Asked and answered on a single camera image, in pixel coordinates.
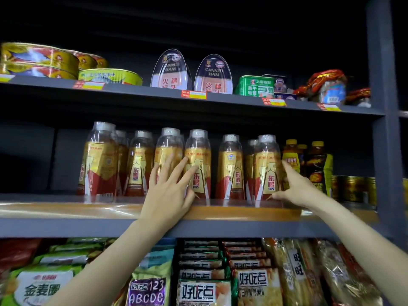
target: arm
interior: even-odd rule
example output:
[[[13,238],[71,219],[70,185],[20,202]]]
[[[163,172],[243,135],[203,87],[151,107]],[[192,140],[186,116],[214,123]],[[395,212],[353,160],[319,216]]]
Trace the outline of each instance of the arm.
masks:
[[[286,199],[310,209],[337,234],[344,246],[395,306],[408,300],[408,255],[348,209],[317,190],[307,179],[283,161],[290,189],[277,192],[275,199]]]
[[[156,184],[156,165],[150,175],[150,187],[139,220],[129,228],[98,258],[59,290],[46,306],[110,306],[120,289],[160,238],[189,210],[194,191],[184,190],[197,166],[193,166],[177,183],[187,158],[173,170],[167,180],[170,157]]]

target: hand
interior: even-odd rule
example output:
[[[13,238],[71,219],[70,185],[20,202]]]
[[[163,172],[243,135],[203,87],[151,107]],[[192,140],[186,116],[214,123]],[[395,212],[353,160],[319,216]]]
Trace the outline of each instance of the hand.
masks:
[[[272,194],[276,200],[288,200],[293,204],[313,208],[318,203],[319,198],[325,197],[323,192],[320,192],[308,178],[303,177],[296,172],[286,161],[282,161],[288,176],[290,188],[285,191],[277,191]]]
[[[153,222],[153,227],[163,229],[163,233],[166,233],[185,215],[195,197],[191,185],[187,189],[186,198],[184,198],[184,192],[198,166],[192,166],[177,182],[188,159],[186,157],[182,159],[168,177],[173,158],[174,155],[171,155],[163,164],[157,184],[158,163],[153,167],[149,190],[139,218],[139,220],[143,219],[147,223]]]

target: forearm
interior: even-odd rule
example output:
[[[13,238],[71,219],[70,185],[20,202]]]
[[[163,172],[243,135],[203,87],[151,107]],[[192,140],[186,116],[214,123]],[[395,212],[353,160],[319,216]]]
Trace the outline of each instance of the forearm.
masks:
[[[333,199],[319,197],[312,211],[337,234],[389,301],[406,305],[408,255]]]
[[[137,220],[46,306],[109,306],[133,270],[165,232]]]

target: yellow bottle cap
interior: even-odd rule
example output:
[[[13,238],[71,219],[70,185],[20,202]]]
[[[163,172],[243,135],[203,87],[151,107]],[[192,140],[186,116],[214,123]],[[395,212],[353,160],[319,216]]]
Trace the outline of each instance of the yellow bottle cap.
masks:
[[[313,147],[323,147],[324,146],[324,141],[314,141],[312,142]]]
[[[296,139],[287,139],[286,140],[286,145],[296,145],[297,140]]]

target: green can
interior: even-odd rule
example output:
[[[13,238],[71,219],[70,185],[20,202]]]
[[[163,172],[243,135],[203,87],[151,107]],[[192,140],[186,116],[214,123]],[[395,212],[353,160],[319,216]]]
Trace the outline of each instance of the green can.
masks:
[[[240,77],[238,86],[235,88],[234,93],[239,95],[247,95],[249,97],[273,98],[274,86],[274,77],[244,75]]]

